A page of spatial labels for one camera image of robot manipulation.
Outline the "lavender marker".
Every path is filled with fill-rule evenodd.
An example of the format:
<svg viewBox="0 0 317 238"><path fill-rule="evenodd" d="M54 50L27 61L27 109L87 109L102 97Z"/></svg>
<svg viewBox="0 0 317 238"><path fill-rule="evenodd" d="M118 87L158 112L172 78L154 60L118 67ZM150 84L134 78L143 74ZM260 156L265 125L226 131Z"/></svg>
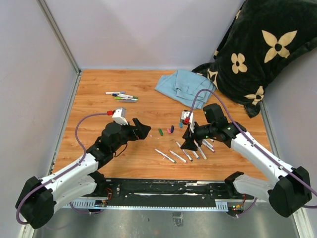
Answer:
<svg viewBox="0 0 317 238"><path fill-rule="evenodd" d="M120 100L120 102L131 102L131 103L136 103L137 101L135 101L135 100Z"/></svg>

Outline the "green cap marker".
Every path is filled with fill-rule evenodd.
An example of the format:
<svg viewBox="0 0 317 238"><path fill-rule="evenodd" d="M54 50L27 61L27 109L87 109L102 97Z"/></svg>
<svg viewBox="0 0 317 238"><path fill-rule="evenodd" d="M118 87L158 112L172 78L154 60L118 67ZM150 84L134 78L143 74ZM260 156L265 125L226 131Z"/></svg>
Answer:
<svg viewBox="0 0 317 238"><path fill-rule="evenodd" d="M176 161L174 159L172 159L171 157L169 157L168 155L166 155L165 153L161 152L158 149L154 149L156 152L158 152L159 154L161 154L164 158L167 158L168 160L170 160L172 163L176 164Z"/></svg>

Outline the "magenta cap marker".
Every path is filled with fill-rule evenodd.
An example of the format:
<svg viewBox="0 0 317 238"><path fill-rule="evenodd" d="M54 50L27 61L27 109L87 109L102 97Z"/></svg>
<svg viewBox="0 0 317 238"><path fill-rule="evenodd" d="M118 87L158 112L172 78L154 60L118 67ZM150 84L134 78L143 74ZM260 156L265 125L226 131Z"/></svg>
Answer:
<svg viewBox="0 0 317 238"><path fill-rule="evenodd" d="M208 147L213 153L215 153L215 150L213 149L212 146L210 146L209 144L207 144L207 143L205 143L205 142L203 142L203 144L204 144L206 147Z"/></svg>

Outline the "pink marker pen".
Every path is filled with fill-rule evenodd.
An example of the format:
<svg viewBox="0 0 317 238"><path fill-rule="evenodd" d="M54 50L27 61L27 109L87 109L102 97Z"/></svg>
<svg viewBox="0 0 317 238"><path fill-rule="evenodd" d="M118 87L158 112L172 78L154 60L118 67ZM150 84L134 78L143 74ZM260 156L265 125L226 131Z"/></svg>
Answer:
<svg viewBox="0 0 317 238"><path fill-rule="evenodd" d="M213 148L213 145L211 144L211 143L209 143L207 140L203 140L203 143L206 145L206 146L208 146L208 147L210 147L210 148Z"/></svg>

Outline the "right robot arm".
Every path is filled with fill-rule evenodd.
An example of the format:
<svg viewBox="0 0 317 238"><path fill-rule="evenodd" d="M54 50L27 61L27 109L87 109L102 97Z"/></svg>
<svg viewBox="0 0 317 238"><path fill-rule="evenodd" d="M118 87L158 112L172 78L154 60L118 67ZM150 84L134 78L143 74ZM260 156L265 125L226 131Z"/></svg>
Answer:
<svg viewBox="0 0 317 238"><path fill-rule="evenodd" d="M240 194L267 201L282 217L289 217L312 199L309 172L293 167L273 155L230 116L223 114L218 104L203 108L207 124L199 125L191 111L184 110L180 121L187 125L181 149L197 151L205 139L224 143L250 161L266 177L265 180L235 172L225 179L224 192L229 198Z"/></svg>

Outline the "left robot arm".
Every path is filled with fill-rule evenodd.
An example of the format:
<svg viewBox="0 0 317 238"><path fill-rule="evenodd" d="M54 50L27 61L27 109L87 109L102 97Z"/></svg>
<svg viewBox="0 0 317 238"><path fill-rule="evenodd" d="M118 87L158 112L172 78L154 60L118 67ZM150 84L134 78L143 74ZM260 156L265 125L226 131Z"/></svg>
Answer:
<svg viewBox="0 0 317 238"><path fill-rule="evenodd" d="M115 157L121 146L144 140L151 130L137 118L132 120L134 125L108 123L79 159L49 176L27 179L15 205L17 222L38 229L75 199L89 194L103 195L106 184L98 170Z"/></svg>

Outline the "light blue cap marker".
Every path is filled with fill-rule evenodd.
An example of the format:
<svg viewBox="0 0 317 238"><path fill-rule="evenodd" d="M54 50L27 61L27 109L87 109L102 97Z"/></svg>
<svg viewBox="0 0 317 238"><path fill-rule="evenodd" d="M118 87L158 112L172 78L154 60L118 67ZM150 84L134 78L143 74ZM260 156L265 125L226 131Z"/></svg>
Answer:
<svg viewBox="0 0 317 238"><path fill-rule="evenodd" d="M194 156L195 156L197 159L200 159L200 156L197 154L196 151L192 151L192 153L194 154Z"/></svg>

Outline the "green pen cap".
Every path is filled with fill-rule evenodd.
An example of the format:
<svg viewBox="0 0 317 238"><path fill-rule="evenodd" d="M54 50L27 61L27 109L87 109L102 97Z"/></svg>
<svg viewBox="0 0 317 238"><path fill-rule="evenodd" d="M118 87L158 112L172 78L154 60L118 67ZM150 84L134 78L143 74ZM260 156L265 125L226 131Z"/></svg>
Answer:
<svg viewBox="0 0 317 238"><path fill-rule="evenodd" d="M163 131L162 131L162 129L159 128L158 131L159 131L160 135L163 136Z"/></svg>

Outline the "white slim marker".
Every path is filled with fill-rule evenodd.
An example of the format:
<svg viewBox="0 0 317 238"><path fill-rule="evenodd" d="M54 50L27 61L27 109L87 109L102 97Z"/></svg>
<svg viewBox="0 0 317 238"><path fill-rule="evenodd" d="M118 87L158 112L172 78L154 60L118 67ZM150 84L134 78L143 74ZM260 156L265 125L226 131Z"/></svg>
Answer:
<svg viewBox="0 0 317 238"><path fill-rule="evenodd" d="M206 157L205 153L202 151L202 149L201 149L201 147L199 146L198 143L196 143L196 146L197 146L197 148L198 148L198 151L199 151L200 154L202 155L202 157L206 160L207 157Z"/></svg>

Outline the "dark blue cap marker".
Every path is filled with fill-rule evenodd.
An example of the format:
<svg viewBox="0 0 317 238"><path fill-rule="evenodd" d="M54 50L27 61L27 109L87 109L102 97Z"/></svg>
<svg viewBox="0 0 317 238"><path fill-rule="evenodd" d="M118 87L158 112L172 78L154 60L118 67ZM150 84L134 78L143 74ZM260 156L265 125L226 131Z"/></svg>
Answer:
<svg viewBox="0 0 317 238"><path fill-rule="evenodd" d="M180 145L180 143L178 142L178 141L176 141L176 144L179 146L179 148L181 149L181 145ZM184 150L184 149L181 149L183 152L184 152L184 154L188 157L188 159L192 162L193 161L193 159L190 157L190 155Z"/></svg>

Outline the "red pink cap marker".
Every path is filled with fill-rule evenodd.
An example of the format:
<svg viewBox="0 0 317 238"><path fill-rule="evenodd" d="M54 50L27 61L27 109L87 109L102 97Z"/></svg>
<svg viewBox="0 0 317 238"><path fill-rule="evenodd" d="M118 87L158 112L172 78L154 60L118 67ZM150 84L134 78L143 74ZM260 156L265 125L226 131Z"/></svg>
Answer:
<svg viewBox="0 0 317 238"><path fill-rule="evenodd" d="M175 156L176 158L178 158L179 160L181 160L183 163L187 163L187 160L185 160L184 158L182 158L181 156L179 156L177 153L175 153L174 151L172 150L169 150L170 153Z"/></svg>

